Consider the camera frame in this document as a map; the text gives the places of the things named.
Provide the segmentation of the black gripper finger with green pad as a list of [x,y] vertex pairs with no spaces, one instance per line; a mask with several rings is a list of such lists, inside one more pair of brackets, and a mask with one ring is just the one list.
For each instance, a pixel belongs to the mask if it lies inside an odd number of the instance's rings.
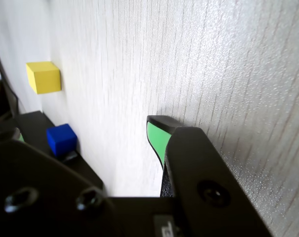
[[0,237],[117,237],[101,191],[74,171],[0,134]]
[[268,237],[270,231],[201,128],[169,116],[147,117],[148,142],[188,237]]

